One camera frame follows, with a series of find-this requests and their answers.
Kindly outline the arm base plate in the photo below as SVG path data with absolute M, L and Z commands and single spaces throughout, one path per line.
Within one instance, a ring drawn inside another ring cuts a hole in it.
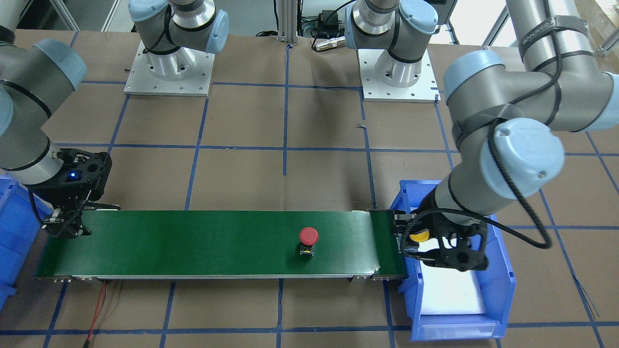
M 124 88 L 129 95 L 207 97 L 215 54 L 180 48 L 169 55 L 144 53 L 138 46 Z
M 363 98 L 370 102 L 440 101 L 429 53 L 414 63 L 396 61 L 385 49 L 358 49 Z

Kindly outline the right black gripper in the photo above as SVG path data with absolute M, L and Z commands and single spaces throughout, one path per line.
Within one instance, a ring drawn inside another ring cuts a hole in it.
M 114 203 L 97 203 L 113 165 L 107 152 L 90 153 L 77 148 L 62 148 L 62 166 L 57 174 L 40 184 L 29 185 L 35 195 L 55 209 L 44 218 L 42 229 L 55 238 L 71 239 L 90 236 L 91 230 L 82 222 L 82 211 L 120 211 Z

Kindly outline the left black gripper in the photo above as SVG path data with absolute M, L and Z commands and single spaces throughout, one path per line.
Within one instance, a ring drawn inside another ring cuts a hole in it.
M 416 214 L 396 212 L 393 233 L 418 233 L 428 230 L 430 239 L 419 243 L 410 238 L 398 239 L 398 250 L 406 257 L 418 259 L 431 267 L 465 271 L 484 271 L 488 268 L 486 243 L 488 226 L 478 222 L 460 225 L 443 213 L 427 214 L 412 222 Z

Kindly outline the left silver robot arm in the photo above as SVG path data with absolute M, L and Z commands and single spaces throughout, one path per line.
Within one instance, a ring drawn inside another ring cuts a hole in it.
M 565 151 L 554 131 L 618 124 L 618 75 L 602 72 L 572 0 L 508 0 L 524 72 L 497 53 L 459 57 L 443 78 L 461 163 L 398 225 L 399 251 L 427 266 L 485 270 L 488 225 L 548 249 L 526 198 L 555 178 Z

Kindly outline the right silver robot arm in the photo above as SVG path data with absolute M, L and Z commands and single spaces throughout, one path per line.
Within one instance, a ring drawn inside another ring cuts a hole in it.
M 1 169 L 28 189 L 38 224 L 55 238 L 91 235 L 82 222 L 86 208 L 118 210 L 98 200 L 113 165 L 110 154 L 59 148 L 42 125 L 75 92 L 87 75 L 79 54 L 63 42 L 45 39 L 30 49 L 15 46 L 15 29 L 23 10 L 19 0 L 1 2 Z M 153 72 L 170 77 L 163 62 L 172 59 L 177 75 L 187 73 L 187 50 L 207 54 L 223 50 L 230 17 L 212 0 L 131 0 L 128 11 Z M 41 218 L 34 196 L 53 206 Z

